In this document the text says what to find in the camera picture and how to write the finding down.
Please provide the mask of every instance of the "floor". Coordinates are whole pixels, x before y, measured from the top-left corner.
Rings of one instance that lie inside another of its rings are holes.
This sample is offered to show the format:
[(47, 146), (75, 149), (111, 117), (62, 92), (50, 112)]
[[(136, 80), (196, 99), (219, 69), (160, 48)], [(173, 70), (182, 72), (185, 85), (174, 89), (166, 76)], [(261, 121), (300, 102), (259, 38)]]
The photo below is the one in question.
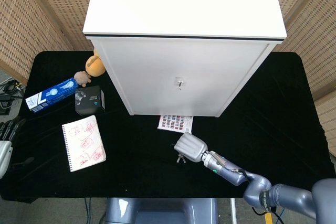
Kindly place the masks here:
[[(0, 83), (9, 78), (0, 70)], [(10, 115), (0, 116), (0, 122), (13, 119), (19, 111), (20, 104), (13, 106)], [(336, 170), (336, 158), (331, 156)], [(106, 198), (93, 198), (91, 201), (91, 223), (98, 224), (105, 212)], [(236, 199), (237, 223), (259, 224), (265, 223), (264, 216), (257, 216), (243, 199)], [(230, 200), (218, 199), (219, 223), (231, 223)], [(288, 224), (311, 224), (312, 219), (295, 212), (285, 210), (282, 219)], [(87, 221), (85, 201), (83, 198), (39, 198), (32, 204), (5, 201), (0, 199), (0, 224), (85, 224)]]

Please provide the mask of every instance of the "red sketch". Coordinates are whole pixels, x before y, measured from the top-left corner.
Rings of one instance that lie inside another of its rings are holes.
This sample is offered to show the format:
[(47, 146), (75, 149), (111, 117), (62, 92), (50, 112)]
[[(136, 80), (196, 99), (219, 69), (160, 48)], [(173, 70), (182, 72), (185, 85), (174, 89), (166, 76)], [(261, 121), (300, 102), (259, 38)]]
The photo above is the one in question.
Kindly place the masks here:
[(74, 127), (72, 127), (69, 131), (69, 133), (72, 135), (72, 136), (77, 136), (81, 131), (83, 130), (83, 127), (82, 125), (76, 125)]
[(96, 123), (94, 121), (88, 122), (84, 131), (92, 133), (95, 130)]
[(93, 140), (91, 138), (86, 138), (84, 141), (81, 143), (81, 147), (83, 150), (86, 150), (93, 144)]
[(90, 160), (90, 157), (87, 153), (83, 153), (77, 158), (77, 162), (79, 163), (80, 166), (84, 165), (89, 160)]
[(101, 146), (99, 146), (94, 153), (91, 155), (91, 157), (97, 161), (101, 156), (103, 155), (103, 151), (101, 149)]

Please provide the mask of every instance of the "plush toy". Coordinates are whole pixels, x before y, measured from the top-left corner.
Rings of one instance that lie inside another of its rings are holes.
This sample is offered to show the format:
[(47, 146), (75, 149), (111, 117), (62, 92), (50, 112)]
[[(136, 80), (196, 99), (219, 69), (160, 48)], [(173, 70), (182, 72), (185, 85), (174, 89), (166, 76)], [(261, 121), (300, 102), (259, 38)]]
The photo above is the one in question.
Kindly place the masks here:
[(85, 64), (85, 70), (89, 75), (97, 77), (105, 73), (105, 67), (99, 58), (98, 52), (96, 50), (93, 52), (94, 55), (91, 56)]
[(78, 85), (82, 85), (83, 88), (85, 88), (86, 83), (90, 83), (91, 76), (88, 75), (85, 71), (79, 71), (75, 73), (74, 79), (77, 82)]

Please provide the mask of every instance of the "keys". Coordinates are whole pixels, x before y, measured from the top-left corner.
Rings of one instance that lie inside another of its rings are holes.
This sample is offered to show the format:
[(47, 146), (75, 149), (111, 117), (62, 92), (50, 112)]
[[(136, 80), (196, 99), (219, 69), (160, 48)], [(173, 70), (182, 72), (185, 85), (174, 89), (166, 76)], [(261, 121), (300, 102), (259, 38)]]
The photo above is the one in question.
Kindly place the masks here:
[(178, 157), (178, 159), (177, 159), (177, 163), (178, 162), (180, 162), (180, 159), (182, 159), (183, 160), (183, 163), (185, 164), (186, 163), (186, 161), (185, 161), (185, 158), (184, 158), (184, 156), (181, 154), (181, 153), (179, 153), (179, 155), (178, 155), (179, 157)]

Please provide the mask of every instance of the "small card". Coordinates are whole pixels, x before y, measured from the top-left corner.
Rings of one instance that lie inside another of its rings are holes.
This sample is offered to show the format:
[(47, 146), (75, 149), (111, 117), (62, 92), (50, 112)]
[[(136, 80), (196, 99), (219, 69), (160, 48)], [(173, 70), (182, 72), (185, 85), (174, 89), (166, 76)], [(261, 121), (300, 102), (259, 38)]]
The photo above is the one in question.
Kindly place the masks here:
[(159, 130), (189, 132), (193, 126), (193, 116), (162, 115), (158, 125)]

